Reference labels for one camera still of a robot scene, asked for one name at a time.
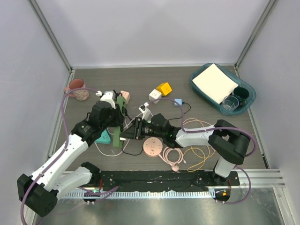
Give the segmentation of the pink round socket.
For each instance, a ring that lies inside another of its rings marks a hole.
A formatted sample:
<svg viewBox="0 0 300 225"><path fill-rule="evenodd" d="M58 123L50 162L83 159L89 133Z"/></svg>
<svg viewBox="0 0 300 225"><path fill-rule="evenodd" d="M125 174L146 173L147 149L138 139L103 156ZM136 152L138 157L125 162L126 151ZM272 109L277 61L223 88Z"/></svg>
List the pink round socket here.
<svg viewBox="0 0 300 225"><path fill-rule="evenodd" d="M156 137L150 137L143 143L143 152L149 157L157 157L163 149L162 142Z"/></svg>

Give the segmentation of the teal triangular socket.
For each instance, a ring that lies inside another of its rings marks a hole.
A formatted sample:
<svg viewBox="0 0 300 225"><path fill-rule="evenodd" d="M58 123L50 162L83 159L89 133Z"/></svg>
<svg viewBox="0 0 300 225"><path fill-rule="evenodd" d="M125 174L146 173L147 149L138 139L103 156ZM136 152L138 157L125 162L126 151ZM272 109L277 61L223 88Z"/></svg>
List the teal triangular socket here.
<svg viewBox="0 0 300 225"><path fill-rule="evenodd" d="M111 138L107 130L103 131L101 136L94 141L97 144L106 144L109 145L111 143Z"/></svg>

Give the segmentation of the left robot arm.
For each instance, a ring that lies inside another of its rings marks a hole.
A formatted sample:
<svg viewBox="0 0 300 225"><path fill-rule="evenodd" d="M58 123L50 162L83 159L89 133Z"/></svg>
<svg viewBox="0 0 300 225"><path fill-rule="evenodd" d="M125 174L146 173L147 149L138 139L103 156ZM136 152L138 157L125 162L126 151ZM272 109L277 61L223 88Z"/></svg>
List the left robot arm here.
<svg viewBox="0 0 300 225"><path fill-rule="evenodd" d="M91 163L84 163L69 175L62 174L108 127L123 127L124 109L124 103L98 101L94 104L91 112L74 126L65 143L51 158L31 175L22 174L17 179L21 206L45 217L68 192L85 184L95 187L100 181L99 169Z"/></svg>

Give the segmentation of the peach cube socket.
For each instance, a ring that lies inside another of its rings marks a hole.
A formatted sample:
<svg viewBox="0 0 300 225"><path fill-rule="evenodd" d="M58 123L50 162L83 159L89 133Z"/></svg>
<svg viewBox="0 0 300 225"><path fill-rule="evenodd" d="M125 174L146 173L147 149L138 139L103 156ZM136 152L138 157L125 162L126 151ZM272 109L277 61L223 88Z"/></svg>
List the peach cube socket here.
<svg viewBox="0 0 300 225"><path fill-rule="evenodd" d="M130 93L127 91L120 91L121 95L124 97L126 104L128 104L129 100L130 100Z"/></svg>

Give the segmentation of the yellow cube socket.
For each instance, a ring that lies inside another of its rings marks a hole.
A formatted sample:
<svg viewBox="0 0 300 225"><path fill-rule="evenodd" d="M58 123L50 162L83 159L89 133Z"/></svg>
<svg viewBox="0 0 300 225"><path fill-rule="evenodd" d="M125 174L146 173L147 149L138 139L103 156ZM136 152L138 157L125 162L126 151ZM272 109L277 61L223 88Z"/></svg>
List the yellow cube socket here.
<svg viewBox="0 0 300 225"><path fill-rule="evenodd" d="M156 87L156 90L158 90L162 94L162 96L167 96L172 92L172 88L168 82L160 84Z"/></svg>

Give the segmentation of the light blue charger plug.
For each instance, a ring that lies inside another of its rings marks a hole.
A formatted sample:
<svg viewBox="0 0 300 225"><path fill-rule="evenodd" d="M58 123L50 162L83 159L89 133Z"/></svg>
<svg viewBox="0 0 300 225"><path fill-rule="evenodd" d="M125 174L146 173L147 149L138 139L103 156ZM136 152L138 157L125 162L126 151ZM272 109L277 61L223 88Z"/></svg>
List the light blue charger plug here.
<svg viewBox="0 0 300 225"><path fill-rule="evenodd" d="M182 99L175 98L173 104L174 106L182 106Z"/></svg>

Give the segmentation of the white cube adapter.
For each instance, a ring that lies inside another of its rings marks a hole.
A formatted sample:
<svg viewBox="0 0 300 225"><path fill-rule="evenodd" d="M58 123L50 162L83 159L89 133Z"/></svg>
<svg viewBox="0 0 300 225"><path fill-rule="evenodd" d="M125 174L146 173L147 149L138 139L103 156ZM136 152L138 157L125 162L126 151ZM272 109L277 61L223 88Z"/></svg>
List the white cube adapter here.
<svg viewBox="0 0 300 225"><path fill-rule="evenodd" d="M153 89L151 91L151 93L148 95L148 99L151 101L151 100L154 100L154 103L156 104L159 100L159 98L162 97L162 93L160 91L158 91L157 89Z"/></svg>

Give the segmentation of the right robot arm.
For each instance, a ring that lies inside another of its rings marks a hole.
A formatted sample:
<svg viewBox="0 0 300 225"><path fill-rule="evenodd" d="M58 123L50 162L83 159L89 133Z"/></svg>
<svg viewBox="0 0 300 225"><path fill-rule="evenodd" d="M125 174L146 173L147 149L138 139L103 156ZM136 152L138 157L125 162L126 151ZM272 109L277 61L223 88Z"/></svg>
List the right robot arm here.
<svg viewBox="0 0 300 225"><path fill-rule="evenodd" d="M170 148L205 145L212 147L220 155L211 174L212 181L217 185L227 182L231 170L243 164L249 143L253 138L249 132L225 120L218 120L216 124L208 127L183 128L171 125L160 113L154 115L150 121L142 118L135 119L120 136L137 140L146 136L161 138Z"/></svg>

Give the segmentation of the green power strip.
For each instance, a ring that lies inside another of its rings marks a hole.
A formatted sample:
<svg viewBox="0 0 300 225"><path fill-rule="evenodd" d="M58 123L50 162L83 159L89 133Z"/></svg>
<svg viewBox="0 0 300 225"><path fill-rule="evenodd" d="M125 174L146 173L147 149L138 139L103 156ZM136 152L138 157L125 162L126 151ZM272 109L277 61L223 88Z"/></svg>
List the green power strip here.
<svg viewBox="0 0 300 225"><path fill-rule="evenodd" d="M113 147L115 148L122 148L122 141L120 140L120 134L123 131L123 123L125 119L125 109L126 109L126 101L125 98L122 96L117 97L117 106L120 108L120 116L118 118L118 126L114 130L113 135Z"/></svg>

